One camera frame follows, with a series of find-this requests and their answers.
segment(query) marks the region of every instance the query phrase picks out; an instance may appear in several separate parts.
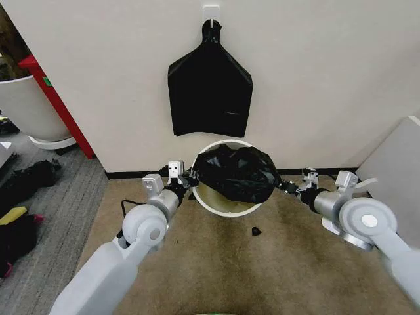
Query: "green object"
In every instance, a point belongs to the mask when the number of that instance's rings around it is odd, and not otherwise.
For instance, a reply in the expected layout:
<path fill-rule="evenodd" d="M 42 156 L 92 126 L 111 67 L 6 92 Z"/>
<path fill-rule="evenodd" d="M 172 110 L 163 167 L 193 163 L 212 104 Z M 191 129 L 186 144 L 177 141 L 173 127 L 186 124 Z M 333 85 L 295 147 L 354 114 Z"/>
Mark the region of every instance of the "green object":
<path fill-rule="evenodd" d="M 51 84 L 50 80 L 48 79 L 48 77 L 43 77 L 43 80 L 48 87 L 52 87 L 52 84 Z"/>

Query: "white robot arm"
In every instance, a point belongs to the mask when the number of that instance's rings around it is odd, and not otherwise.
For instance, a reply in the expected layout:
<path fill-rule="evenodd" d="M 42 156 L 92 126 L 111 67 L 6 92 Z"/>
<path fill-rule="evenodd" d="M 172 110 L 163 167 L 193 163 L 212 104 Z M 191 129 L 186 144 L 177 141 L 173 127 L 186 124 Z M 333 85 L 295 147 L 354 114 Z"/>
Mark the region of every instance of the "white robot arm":
<path fill-rule="evenodd" d="M 169 165 L 173 166 L 169 171 L 171 185 L 163 187 L 157 174 L 142 179 L 148 203 L 128 212 L 122 231 L 95 251 L 58 296 L 51 315 L 103 315 L 114 311 L 135 281 L 138 265 L 162 245 L 168 224 L 190 185 L 180 176 L 183 162 Z M 398 236 L 394 213 L 375 199 L 352 198 L 358 182 L 353 173 L 341 171 L 334 192 L 317 189 L 318 174 L 313 169 L 304 180 L 299 188 L 292 182 L 283 182 L 280 189 L 294 190 L 303 203 L 321 214 L 325 228 L 349 243 L 365 251 L 376 246 L 392 277 L 420 307 L 420 252 L 412 250 Z"/>
<path fill-rule="evenodd" d="M 164 188 L 158 174 L 144 177 L 142 183 L 148 203 L 127 213 L 122 231 L 94 252 L 58 296 L 50 314 L 111 314 L 136 280 L 139 264 L 162 245 L 186 189 L 177 178 Z"/>
<path fill-rule="evenodd" d="M 388 206 L 372 198 L 352 198 L 357 182 L 355 174 L 340 171 L 336 191 L 316 189 L 317 183 L 312 181 L 307 189 L 298 189 L 298 197 L 321 214 L 322 226 L 327 230 L 365 251 L 377 247 L 387 271 L 420 308 L 420 251 L 412 249 L 396 233 L 397 220 Z"/>

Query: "black bag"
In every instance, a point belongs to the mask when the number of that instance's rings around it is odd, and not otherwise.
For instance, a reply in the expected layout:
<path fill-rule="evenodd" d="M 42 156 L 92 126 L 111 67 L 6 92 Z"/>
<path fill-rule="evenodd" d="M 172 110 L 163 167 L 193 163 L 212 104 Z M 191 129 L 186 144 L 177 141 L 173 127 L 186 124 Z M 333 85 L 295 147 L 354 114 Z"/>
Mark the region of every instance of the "black bag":
<path fill-rule="evenodd" d="M 169 66 L 173 132 L 243 137 L 252 95 L 251 75 L 220 42 L 221 26 L 207 20 L 203 42 Z"/>
<path fill-rule="evenodd" d="M 200 182 L 232 201 L 262 203 L 281 183 L 270 156 L 253 146 L 234 150 L 221 144 L 199 154 L 194 171 Z"/>

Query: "floor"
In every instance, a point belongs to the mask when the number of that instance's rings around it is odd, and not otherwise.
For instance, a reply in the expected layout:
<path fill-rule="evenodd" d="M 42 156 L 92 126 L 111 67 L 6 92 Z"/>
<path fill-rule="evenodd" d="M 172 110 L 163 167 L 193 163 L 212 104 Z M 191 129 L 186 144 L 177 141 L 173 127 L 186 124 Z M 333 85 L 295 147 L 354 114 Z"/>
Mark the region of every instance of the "floor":
<path fill-rule="evenodd" d="M 74 273 L 108 180 L 99 161 L 89 161 L 79 148 L 58 156 L 36 148 L 22 133 L 0 136 L 0 141 L 11 141 L 18 153 L 0 169 L 0 183 L 13 169 L 36 161 L 54 158 L 62 166 L 53 187 L 41 188 L 22 202 L 29 213 L 41 214 L 45 220 L 36 248 L 16 262 L 9 278 L 0 280 L 0 313 L 48 314 Z"/>
<path fill-rule="evenodd" d="M 331 189 L 333 181 L 321 177 Z M 121 228 L 120 201 L 146 201 L 139 179 L 110 180 L 78 268 Z M 262 234 L 252 236 L 257 226 Z M 115 314 L 417 314 L 365 253 L 279 191 L 254 213 L 218 217 L 184 200 L 165 244 L 147 256 Z"/>

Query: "yellow object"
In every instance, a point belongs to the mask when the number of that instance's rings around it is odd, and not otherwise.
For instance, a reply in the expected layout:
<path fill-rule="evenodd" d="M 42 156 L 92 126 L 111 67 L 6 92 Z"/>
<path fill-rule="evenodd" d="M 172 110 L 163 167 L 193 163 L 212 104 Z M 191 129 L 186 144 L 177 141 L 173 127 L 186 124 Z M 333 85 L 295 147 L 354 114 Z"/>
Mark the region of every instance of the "yellow object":
<path fill-rule="evenodd" d="M 25 212 L 28 211 L 26 207 L 16 207 L 12 208 L 8 213 L 3 215 L 0 219 L 0 225 L 6 225 L 10 222 L 13 222 L 17 218 L 21 217 L 25 214 Z"/>

